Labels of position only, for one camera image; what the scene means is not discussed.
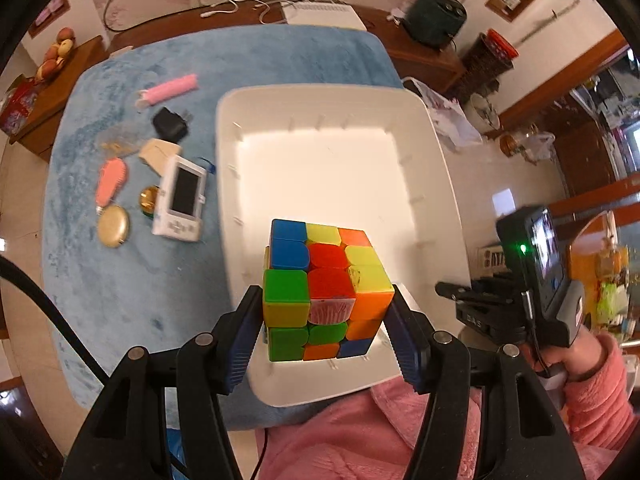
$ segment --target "gold compact mirror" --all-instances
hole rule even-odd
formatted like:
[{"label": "gold compact mirror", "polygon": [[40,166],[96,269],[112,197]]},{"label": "gold compact mirror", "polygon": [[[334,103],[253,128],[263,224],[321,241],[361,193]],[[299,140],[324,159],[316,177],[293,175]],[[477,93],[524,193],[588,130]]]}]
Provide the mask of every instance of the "gold compact mirror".
[{"label": "gold compact mirror", "polygon": [[115,204],[104,208],[98,218],[98,238],[107,247],[118,247],[129,235],[129,215]]}]

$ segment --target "white router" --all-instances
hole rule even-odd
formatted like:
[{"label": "white router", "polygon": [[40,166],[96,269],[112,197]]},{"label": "white router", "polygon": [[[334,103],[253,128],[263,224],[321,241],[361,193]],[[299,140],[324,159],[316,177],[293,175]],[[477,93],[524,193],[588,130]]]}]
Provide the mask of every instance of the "white router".
[{"label": "white router", "polygon": [[281,5],[289,25],[318,25],[320,27],[367,30],[350,5],[320,2],[296,2],[295,4],[282,2]]}]

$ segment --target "small screen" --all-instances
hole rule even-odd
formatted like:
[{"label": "small screen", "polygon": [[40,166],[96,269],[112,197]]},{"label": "small screen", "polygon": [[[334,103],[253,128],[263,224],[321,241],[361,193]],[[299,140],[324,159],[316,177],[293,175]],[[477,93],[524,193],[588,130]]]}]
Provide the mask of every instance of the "small screen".
[{"label": "small screen", "polygon": [[171,210],[193,216],[196,203],[199,177],[191,171],[178,166],[178,176],[175,179],[174,198],[171,202]]},{"label": "small screen", "polygon": [[558,263],[560,253],[556,244],[556,231],[548,212],[533,224],[533,245],[536,248],[538,265],[544,280],[549,269]]}]

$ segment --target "white cable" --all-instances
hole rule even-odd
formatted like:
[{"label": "white cable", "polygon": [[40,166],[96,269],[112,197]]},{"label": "white cable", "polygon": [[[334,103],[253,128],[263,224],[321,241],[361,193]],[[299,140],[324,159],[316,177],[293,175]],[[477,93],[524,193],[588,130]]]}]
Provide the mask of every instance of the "white cable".
[{"label": "white cable", "polygon": [[211,7],[217,7],[218,5],[226,4],[228,2],[234,4],[234,8],[232,10],[208,10],[207,12],[201,13],[201,18],[208,18],[209,16],[213,16],[214,14],[233,14],[234,12],[238,12],[238,4],[241,2],[246,2],[247,0],[227,0],[226,2],[218,2],[216,4],[211,4]]},{"label": "white cable", "polygon": [[232,10],[208,10],[207,12],[203,12],[200,15],[200,17],[208,18],[209,16],[213,16],[214,14],[233,14],[234,12],[238,11],[239,9],[238,4],[236,4],[236,2],[233,0],[227,0],[226,2],[219,2],[219,3],[216,3],[215,5],[212,5],[211,7],[217,7],[218,5],[226,4],[227,2],[232,3],[234,5],[234,8]]},{"label": "white cable", "polygon": [[[292,2],[291,0],[274,0],[274,1],[269,2],[269,3],[270,3],[270,4],[282,4],[283,2],[284,2],[284,3],[287,3],[287,4],[291,5],[291,6],[293,6],[293,8],[294,8],[294,9],[296,8],[296,4],[295,4],[295,2]],[[286,19],[286,18],[284,18],[284,19],[282,19],[282,20],[278,20],[277,22],[269,22],[269,23],[265,22],[265,21],[263,20],[263,18],[265,17],[265,15],[267,14],[267,12],[269,12],[269,11],[271,10],[271,7],[270,7],[270,5],[269,5],[268,3],[266,3],[266,2],[259,2],[259,3],[267,7],[266,9],[264,9],[264,10],[260,13],[260,17],[259,17],[259,19],[260,19],[260,23],[262,23],[263,25],[278,25],[279,23],[287,23],[287,19]]]}]

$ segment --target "pink clothing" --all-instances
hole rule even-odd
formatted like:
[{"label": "pink clothing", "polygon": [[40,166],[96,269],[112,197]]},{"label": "pink clothing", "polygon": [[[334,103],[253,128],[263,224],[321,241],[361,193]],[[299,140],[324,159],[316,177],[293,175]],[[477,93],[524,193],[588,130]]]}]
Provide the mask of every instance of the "pink clothing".
[{"label": "pink clothing", "polygon": [[[588,480],[609,466],[635,427],[620,350],[599,336],[609,356],[589,380],[565,387],[569,432]],[[260,480],[401,479],[414,450],[428,396],[402,378],[332,404],[304,424],[269,429]],[[458,479],[473,478],[480,433],[480,393],[472,390]],[[264,433],[256,431],[258,452]]]}]

